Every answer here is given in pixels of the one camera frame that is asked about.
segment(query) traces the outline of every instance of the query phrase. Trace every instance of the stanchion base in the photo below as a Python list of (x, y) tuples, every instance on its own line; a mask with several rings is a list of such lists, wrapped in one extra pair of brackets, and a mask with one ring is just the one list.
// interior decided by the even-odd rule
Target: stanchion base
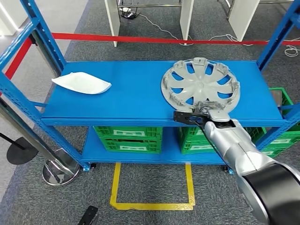
[(78, 174), (80, 166), (63, 149), (55, 151), (55, 155), (63, 161), (66, 167), (62, 167), (56, 161), (46, 160), (42, 177), (47, 184), (52, 186), (66, 185)]
[(20, 149), (14, 144), (11, 145), (6, 154), (6, 158), (11, 164), (25, 164), (33, 159), (38, 152), (23, 137), (20, 137), (16, 140), (16, 142), (24, 147), (25, 149)]

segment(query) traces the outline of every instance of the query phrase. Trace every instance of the crate label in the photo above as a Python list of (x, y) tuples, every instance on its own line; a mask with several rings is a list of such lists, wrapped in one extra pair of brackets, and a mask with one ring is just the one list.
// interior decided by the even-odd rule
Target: crate label
[(289, 139), (277, 139), (277, 140), (271, 142), (271, 144), (286, 144), (286, 143), (289, 143), (290, 140), (292, 140), (292, 139), (291, 138), (289, 138)]
[(120, 150), (147, 151), (147, 147), (120, 146)]
[(193, 145), (190, 150), (213, 149), (211, 145)]
[(114, 135), (145, 137), (144, 131), (114, 130)]
[(269, 156), (269, 155), (273, 155), (274, 151), (263, 151), (262, 153)]
[(201, 129), (199, 129), (196, 135), (203, 135), (203, 132), (201, 131)]

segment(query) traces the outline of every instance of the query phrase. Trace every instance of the white table leg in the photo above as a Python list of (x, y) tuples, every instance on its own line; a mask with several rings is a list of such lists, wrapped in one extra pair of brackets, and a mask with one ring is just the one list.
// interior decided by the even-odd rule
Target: white table leg
[[(120, 15), (118, 9), (116, 0), (105, 0), (105, 6), (106, 7), (107, 16), (110, 30), (112, 36), (118, 36), (120, 30)], [(114, 46), (117, 47), (117, 41), (114, 41)]]
[(231, 5), (228, 21), (238, 41), (243, 41), (259, 4), (259, 0), (235, 0)]
[(180, 27), (183, 40), (188, 40), (188, 38), (193, 6), (194, 0), (182, 0), (180, 14)]

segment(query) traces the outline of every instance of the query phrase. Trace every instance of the blue shelf board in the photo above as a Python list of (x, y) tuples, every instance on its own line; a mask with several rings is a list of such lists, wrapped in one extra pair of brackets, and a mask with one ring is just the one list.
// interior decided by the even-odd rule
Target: blue shelf board
[[(81, 94), (57, 85), (41, 120), (60, 126), (178, 127), (174, 109), (161, 94), (164, 74), (175, 61), (69, 62), (63, 75), (86, 72), (112, 83), (106, 92)], [(286, 123), (256, 61), (219, 61), (228, 65), (240, 83), (240, 99), (230, 113), (244, 127), (272, 127)]]
[(82, 162), (90, 163), (148, 163), (148, 164), (181, 164), (224, 165), (217, 153), (197, 153), (182, 155), (177, 141), (176, 127), (164, 127), (161, 154), (109, 152), (105, 149), (94, 129), (87, 132)]

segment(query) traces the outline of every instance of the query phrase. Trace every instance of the blue metal shelf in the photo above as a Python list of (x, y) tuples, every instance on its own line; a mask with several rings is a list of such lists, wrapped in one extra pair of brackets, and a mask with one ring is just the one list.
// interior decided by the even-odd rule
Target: blue metal shelf
[(224, 165), (216, 153), (198, 153), (182, 155), (177, 141), (176, 127), (164, 127), (161, 154), (109, 152), (101, 143), (94, 129), (89, 128), (82, 153), (82, 161), (95, 163), (159, 163), (199, 165)]
[[(284, 124), (256, 61), (219, 61), (240, 83), (240, 99), (230, 113), (245, 127)], [(164, 74), (174, 61), (69, 62), (63, 75), (86, 72), (112, 83), (108, 91), (87, 95), (57, 85), (42, 114), (47, 125), (178, 127), (174, 109), (161, 91)]]
[[(20, 0), (31, 20), (11, 45), (0, 56), (5, 68), (22, 42), (28, 37), (38, 46), (57, 74), (83, 71), (111, 82), (99, 95), (84, 95), (57, 86), (46, 104), (31, 102), (0, 72), (0, 91), (30, 118), (56, 144), (89, 171), (91, 162), (139, 162), (222, 164), (217, 154), (182, 155), (173, 120), (173, 111), (161, 94), (161, 80), (173, 61), (66, 62), (34, 0)], [(256, 143), (262, 149), (300, 121), (300, 104), (294, 105), (283, 119), (262, 76), (277, 49), (295, 27), (300, 28), (300, 0), (294, 0), (257, 61), (219, 61), (228, 65), (240, 83), (238, 105), (230, 116), (245, 127), (273, 127)], [(41, 114), (35, 106), (45, 107)], [(80, 154), (54, 125), (63, 126), (161, 126), (164, 131), (161, 155), (110, 153), (90, 129), (83, 154)]]

